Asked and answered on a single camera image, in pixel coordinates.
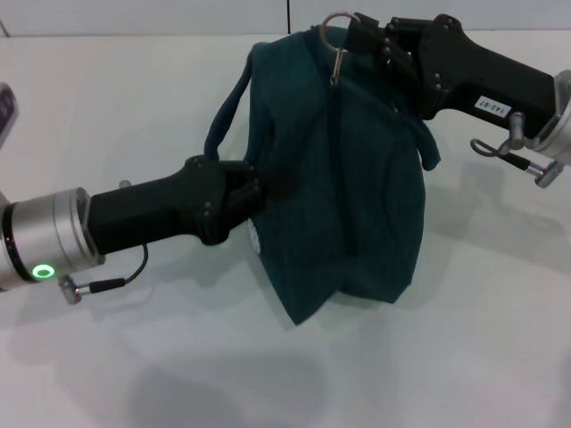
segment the metal ring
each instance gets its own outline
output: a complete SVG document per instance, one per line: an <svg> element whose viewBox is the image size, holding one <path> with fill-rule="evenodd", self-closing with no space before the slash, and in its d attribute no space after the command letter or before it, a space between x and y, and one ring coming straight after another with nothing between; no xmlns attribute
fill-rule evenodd
<svg viewBox="0 0 571 428"><path fill-rule="evenodd" d="M356 20L357 22L360 23L360 18L355 15L354 13L350 13L350 12L335 12L335 13L331 13L329 16L327 16L325 18L325 20L321 23L321 28L319 29L319 38L321 39L321 43L323 43L323 45L329 49L330 51L337 53L338 49L341 49L341 52L343 54L346 54L347 49L343 49L342 47L335 47L333 45L331 45L329 42L327 42L327 34L326 34L326 30L327 30L327 24L333 19L333 18L338 18L340 16L344 16L345 18L351 18L352 20Z"/></svg>

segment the label sticker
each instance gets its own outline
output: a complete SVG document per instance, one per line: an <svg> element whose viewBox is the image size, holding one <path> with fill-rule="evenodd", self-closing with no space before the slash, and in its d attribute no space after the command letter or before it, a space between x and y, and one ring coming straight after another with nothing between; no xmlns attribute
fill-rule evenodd
<svg viewBox="0 0 571 428"><path fill-rule="evenodd" d="M486 98L485 96L480 96L480 99L476 103L476 108L495 114L501 118L508 116L508 113L511 110L511 107L508 105L498 103L497 101Z"/></svg>

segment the green led light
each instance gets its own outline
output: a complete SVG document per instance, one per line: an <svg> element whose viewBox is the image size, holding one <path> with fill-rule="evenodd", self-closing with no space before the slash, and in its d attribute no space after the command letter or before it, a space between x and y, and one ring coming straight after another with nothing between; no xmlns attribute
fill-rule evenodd
<svg viewBox="0 0 571 428"><path fill-rule="evenodd" d="M55 275L55 269L50 265L37 265L32 270L32 275L38 279L47 279Z"/></svg>

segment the cable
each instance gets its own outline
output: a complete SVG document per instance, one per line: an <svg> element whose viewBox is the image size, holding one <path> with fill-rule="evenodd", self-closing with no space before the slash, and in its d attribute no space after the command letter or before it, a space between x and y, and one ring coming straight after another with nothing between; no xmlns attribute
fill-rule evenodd
<svg viewBox="0 0 571 428"><path fill-rule="evenodd" d="M514 153L500 154L500 152L497 149L494 149L490 145L484 143L481 140L478 140L477 138L473 138L470 141L470 147L472 147L472 150L474 152L478 153L481 156L484 156L486 158L499 158L502 161L505 161L510 165L513 165L514 167L521 169L522 171L525 172L527 172L529 166L531 165L530 160L522 158L521 156L517 156Z"/></svg>
<svg viewBox="0 0 571 428"><path fill-rule="evenodd" d="M127 278L125 280L125 285L127 285L128 283L133 281L135 278L137 278L141 274L141 272L143 272L143 269L145 269L147 261L149 261L149 249L147 248L146 243L144 243L143 244L143 261L141 262L141 266L139 266L139 268L135 271L135 273L133 275L131 275L129 278Z"/></svg>
<svg viewBox="0 0 571 428"><path fill-rule="evenodd" d="M478 153L481 156L484 156L486 158L495 158L496 156L498 156L500 153L498 152L497 149L494 149L493 147L491 147L490 145L484 143L481 140L478 140L477 138L473 138L472 140L470 140L470 147L472 147L472 150L476 153Z"/></svg>

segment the teal fabric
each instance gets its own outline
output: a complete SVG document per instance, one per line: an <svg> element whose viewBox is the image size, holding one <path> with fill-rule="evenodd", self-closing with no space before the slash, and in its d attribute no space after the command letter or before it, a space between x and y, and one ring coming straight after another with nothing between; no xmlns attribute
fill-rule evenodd
<svg viewBox="0 0 571 428"><path fill-rule="evenodd" d="M327 37L340 45L344 30L329 29ZM440 161L424 123L370 57L347 56L339 86L329 82L334 62L318 28L256 45L205 145L217 159L251 80L245 159L262 173L293 169L299 183L293 197L269 199L252 219L263 266L296 324L335 292L398 299L422 240L422 167Z"/></svg>

